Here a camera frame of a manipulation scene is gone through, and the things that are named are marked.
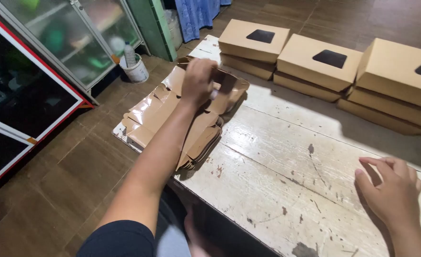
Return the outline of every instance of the hand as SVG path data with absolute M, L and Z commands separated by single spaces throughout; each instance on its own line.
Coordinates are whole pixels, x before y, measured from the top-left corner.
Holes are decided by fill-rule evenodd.
M 183 80 L 181 102 L 190 104 L 196 110 L 207 102 L 213 89 L 210 76 L 216 67 L 218 63 L 209 59 L 191 60 Z
M 371 210 L 390 231 L 400 226 L 421 230 L 418 204 L 421 180 L 416 170 L 397 158 L 361 157 L 359 160 L 376 166 L 383 179 L 380 185 L 374 186 L 363 170 L 355 171 L 356 182 Z

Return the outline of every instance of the white table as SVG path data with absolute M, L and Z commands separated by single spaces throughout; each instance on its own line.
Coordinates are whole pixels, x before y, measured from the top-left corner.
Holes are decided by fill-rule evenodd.
M 190 55 L 219 62 L 218 38 L 208 35 Z M 357 158 L 397 156 L 421 179 L 421 137 L 223 68 L 251 83 L 248 98 L 225 119 L 202 167 L 176 182 L 282 255 L 302 242 L 320 256 L 387 256 L 356 194 Z M 119 124 L 113 134 L 135 149 L 124 129 Z

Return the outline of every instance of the blue cloth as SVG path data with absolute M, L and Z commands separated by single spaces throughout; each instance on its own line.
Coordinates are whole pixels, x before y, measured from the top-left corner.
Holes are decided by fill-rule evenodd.
M 220 5 L 230 5 L 231 0 L 175 0 L 182 27 L 183 41 L 199 38 L 199 29 L 212 26 Z

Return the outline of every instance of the tile floor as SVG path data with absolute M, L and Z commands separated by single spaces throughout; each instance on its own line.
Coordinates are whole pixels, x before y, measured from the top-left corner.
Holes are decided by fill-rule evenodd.
M 201 38 L 218 37 L 235 18 L 360 51 L 375 37 L 421 48 L 421 0 L 233 0 L 222 10 Z M 178 55 L 199 42 L 183 44 Z M 73 256 L 92 232 L 138 156 L 110 132 L 174 66 L 143 58 L 146 83 L 117 79 L 97 97 L 100 107 L 61 126 L 0 188 L 0 256 Z

